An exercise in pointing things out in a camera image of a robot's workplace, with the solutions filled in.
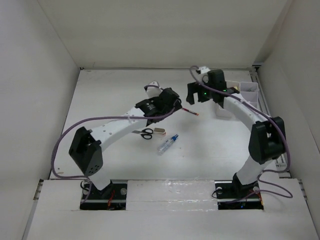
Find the red gel pen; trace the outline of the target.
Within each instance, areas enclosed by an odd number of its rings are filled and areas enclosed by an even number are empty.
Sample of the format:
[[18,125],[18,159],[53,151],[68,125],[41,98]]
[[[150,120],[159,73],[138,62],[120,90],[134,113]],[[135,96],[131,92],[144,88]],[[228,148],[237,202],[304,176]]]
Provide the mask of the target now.
[[194,111],[192,111],[192,110],[189,110],[189,109],[187,109],[187,108],[182,107],[182,110],[185,111],[185,112],[187,112],[187,113],[190,113],[190,114],[192,114],[192,115],[199,116],[198,113],[196,113],[196,112],[194,112]]

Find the beige eraser block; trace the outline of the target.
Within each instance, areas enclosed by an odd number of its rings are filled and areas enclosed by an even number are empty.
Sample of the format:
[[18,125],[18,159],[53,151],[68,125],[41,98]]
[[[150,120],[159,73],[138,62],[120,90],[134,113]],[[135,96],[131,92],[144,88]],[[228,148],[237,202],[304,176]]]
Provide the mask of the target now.
[[155,127],[153,129],[153,133],[155,135],[165,136],[167,134],[166,130],[164,128]]

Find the black handled scissors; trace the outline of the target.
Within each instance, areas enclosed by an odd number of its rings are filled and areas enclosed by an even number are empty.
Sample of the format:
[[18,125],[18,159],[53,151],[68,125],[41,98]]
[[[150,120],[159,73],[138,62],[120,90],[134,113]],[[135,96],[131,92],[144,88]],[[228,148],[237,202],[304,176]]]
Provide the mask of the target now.
[[145,128],[142,130],[134,130],[132,133],[140,135],[145,140],[150,140],[153,138],[154,130],[151,128]]

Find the clear glue bottle blue cap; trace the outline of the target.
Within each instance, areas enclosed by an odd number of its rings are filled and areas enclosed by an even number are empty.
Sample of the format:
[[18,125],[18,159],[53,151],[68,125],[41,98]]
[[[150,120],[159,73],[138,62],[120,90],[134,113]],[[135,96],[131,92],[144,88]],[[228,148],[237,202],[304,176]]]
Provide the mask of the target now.
[[175,134],[168,138],[166,141],[164,141],[158,148],[157,148],[157,154],[159,156],[163,155],[179,138],[178,134]]

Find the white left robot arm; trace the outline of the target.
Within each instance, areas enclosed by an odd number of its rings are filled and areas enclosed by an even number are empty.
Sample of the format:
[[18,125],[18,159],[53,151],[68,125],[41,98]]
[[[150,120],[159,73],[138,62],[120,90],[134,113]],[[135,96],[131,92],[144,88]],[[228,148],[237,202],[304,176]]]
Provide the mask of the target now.
[[157,96],[136,103],[124,115],[108,123],[93,129],[81,127],[75,132],[68,153],[84,176],[91,180],[98,197],[107,198],[112,191],[111,179],[101,170],[103,152],[122,137],[158,123],[181,108],[180,96],[169,87]]

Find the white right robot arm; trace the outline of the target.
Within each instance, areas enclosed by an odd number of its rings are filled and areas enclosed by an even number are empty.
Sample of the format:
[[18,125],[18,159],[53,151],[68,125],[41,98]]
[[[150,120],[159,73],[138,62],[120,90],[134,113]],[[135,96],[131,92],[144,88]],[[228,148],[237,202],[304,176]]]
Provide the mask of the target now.
[[204,76],[206,81],[196,78],[187,84],[186,101],[195,104],[194,95],[197,95],[199,103],[212,100],[250,130],[247,160],[233,175],[231,183],[217,185],[215,191],[218,199],[239,202],[262,192],[258,187],[261,175],[270,171],[268,165],[273,160],[289,152],[284,120],[279,116],[266,115],[246,101],[236,87],[228,87],[223,70],[207,69]]

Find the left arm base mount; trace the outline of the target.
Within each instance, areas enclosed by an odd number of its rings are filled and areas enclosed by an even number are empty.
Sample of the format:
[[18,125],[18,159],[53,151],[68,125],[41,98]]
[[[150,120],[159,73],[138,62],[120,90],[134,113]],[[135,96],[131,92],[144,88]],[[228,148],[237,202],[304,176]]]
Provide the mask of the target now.
[[80,210],[124,211],[127,204],[128,182],[115,180],[103,190],[98,190],[86,180],[80,183],[82,195]]

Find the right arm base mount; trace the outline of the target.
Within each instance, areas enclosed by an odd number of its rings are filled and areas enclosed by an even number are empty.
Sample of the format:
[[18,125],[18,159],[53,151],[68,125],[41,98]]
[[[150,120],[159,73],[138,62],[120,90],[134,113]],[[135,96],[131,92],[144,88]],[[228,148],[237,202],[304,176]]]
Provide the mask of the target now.
[[258,182],[236,190],[231,180],[214,182],[215,189],[211,196],[217,200],[218,210],[263,210],[262,198],[255,190],[259,190]]

